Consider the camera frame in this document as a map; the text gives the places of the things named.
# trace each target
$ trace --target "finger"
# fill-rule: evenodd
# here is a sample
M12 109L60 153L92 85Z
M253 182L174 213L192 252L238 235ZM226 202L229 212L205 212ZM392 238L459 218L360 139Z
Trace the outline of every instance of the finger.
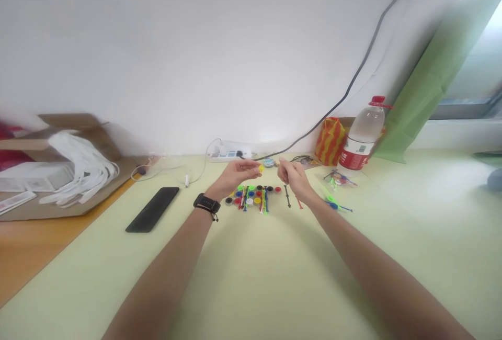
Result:
M288 174L286 173L286 169L284 168L284 166L279 165L279 167L277 168L277 176L281 181L283 181L286 184L289 184Z
M293 165L294 169L298 172L300 175L305 175L305 169L303 168L303 165L300 162L292 162L291 165Z
M259 167L261 165L258 161L253 161L253 160L239 160L236 162L242 169L244 169L245 167L247 168Z
M288 179L299 174L295 168L295 165L283 158L281 158L281 166L284 166L284 169L286 169L286 172L288 173Z
M254 179L261 176L260 169L258 167L255 167L253 169L244 170L239 174L239 176L242 177L242 180Z

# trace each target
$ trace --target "white box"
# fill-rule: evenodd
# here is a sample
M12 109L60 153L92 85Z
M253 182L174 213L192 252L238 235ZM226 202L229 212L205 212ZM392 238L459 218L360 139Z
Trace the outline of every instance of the white box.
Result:
M54 192L73 177L71 162L25 162L0 173L0 190Z

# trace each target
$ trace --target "smartwatch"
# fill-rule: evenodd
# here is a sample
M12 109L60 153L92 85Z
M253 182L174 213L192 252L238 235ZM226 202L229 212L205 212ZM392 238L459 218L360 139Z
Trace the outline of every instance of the smartwatch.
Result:
M218 213L221 204L216 200L207 198L206 196L204 196L204 194L199 194L199 196L197 196L197 199L195 199L195 201L193 202L193 207L205 209L207 212L211 213L213 221L218 221L218 216L216 216L216 213Z

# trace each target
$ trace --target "wrist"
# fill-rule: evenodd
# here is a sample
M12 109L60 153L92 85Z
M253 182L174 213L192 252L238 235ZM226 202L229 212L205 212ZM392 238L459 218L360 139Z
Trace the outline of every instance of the wrist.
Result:
M216 187L209 187L206 193L204 193L204 196L206 196L209 199L212 199L214 201L220 202L222 201L226 195L223 195L221 193L221 190L217 189Z
M315 193L315 191L312 191L308 195L305 196L305 200L302 200L307 207L311 207L312 205L315 205L316 203L323 201L318 194Z

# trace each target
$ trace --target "forearm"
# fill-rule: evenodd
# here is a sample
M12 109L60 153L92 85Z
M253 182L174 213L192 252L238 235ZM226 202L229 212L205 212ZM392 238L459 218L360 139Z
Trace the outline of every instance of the forearm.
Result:
M193 210L131 290L103 339L157 339L168 330L212 223L207 211Z
M473 338L412 275L321 198L305 204L398 338Z

